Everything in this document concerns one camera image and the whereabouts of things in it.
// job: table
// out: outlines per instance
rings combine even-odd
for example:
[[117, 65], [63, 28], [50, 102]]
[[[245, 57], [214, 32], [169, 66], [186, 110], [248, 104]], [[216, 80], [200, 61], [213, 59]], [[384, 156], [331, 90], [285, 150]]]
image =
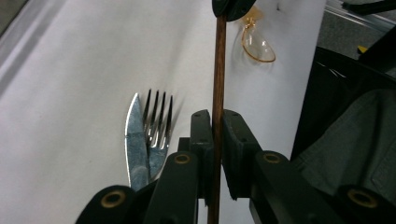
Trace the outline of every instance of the table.
[[[276, 61], [241, 51], [227, 26], [224, 107], [263, 149], [291, 153], [325, 1], [259, 0]], [[30, 0], [0, 40], [0, 222], [73, 223], [100, 189], [127, 185], [123, 130], [135, 92], [174, 95], [170, 153], [190, 115], [211, 111], [210, 1]], [[220, 223], [252, 223], [224, 178]], [[199, 223], [206, 208], [200, 201]]]

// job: knife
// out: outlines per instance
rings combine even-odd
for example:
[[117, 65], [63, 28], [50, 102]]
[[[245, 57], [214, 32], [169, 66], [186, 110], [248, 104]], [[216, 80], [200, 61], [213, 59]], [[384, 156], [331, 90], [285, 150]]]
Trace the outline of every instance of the knife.
[[125, 155], [129, 185], [138, 191], [149, 183], [149, 158], [138, 93], [134, 95], [126, 119]]

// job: white table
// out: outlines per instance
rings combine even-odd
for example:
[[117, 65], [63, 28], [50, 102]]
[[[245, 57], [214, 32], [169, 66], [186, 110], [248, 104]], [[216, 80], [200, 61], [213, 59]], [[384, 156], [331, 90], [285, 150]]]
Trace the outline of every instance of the white table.
[[[289, 156], [325, 0], [256, 5], [276, 61], [241, 57], [228, 23], [224, 107]], [[215, 28], [210, 1], [30, 0], [0, 40], [0, 223], [73, 223], [97, 191], [127, 185], [135, 92], [174, 95], [175, 152], [191, 114], [211, 111]], [[248, 200], [231, 201], [224, 179], [221, 192], [220, 223], [252, 223]]]

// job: floor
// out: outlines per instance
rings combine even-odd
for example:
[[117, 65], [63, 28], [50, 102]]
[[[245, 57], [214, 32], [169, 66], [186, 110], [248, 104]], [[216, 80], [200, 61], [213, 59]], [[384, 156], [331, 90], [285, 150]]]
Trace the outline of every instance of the floor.
[[[12, 20], [18, 16], [28, 0], [0, 0], [0, 38]], [[349, 3], [361, 4], [375, 0], [345, 0]], [[383, 13], [382, 16], [396, 21], [396, 11]], [[358, 59], [357, 46], [370, 47], [384, 33], [364, 27], [355, 22], [345, 20], [332, 13], [325, 12], [321, 25], [318, 46]], [[396, 69], [388, 72], [396, 77]]]

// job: black fabric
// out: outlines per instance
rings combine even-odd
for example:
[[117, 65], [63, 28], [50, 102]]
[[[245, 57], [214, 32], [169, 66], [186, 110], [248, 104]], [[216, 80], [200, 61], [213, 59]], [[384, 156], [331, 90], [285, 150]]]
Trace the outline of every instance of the black fabric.
[[291, 159], [317, 141], [357, 98], [376, 89], [396, 89], [396, 79], [317, 48]]

